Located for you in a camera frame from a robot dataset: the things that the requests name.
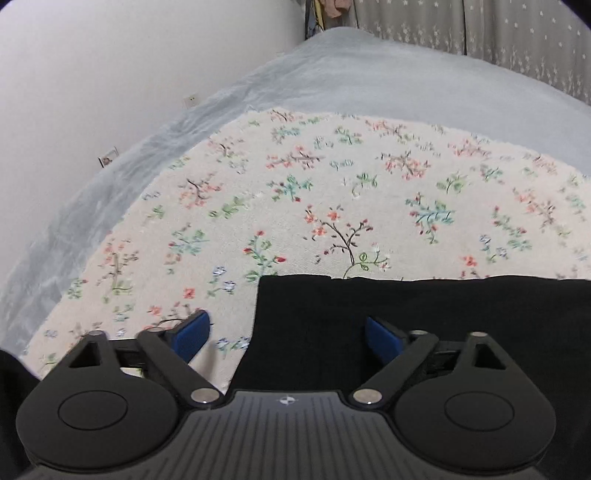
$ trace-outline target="gray blanket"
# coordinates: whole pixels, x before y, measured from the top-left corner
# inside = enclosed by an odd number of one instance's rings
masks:
[[[337,28],[182,114],[101,171],[51,222],[0,295],[0,347],[19,355],[89,255],[160,170],[249,109],[442,124],[533,148],[591,174],[591,108],[467,57]]]

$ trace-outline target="floral bed sheet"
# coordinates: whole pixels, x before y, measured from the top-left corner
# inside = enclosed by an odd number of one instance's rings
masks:
[[[478,134],[250,112],[144,190],[22,360],[42,377],[89,330],[133,337],[202,308],[212,337],[192,365],[224,390],[262,275],[588,278],[590,202],[575,168]]]

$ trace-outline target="pink cloth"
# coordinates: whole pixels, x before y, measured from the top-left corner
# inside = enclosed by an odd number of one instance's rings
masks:
[[[351,0],[320,0],[330,18],[338,18],[351,8]]]

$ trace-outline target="silver screw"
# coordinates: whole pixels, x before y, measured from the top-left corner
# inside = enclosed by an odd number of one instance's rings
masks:
[[[359,403],[373,405],[382,399],[382,394],[373,388],[362,388],[353,393],[353,398]]]
[[[191,400],[197,403],[213,403],[220,397],[220,392],[212,388],[199,388],[191,393]]]

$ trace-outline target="gray curtain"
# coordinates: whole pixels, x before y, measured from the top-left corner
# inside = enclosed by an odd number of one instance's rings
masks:
[[[591,104],[591,30],[559,0],[355,0],[343,24],[486,60]]]

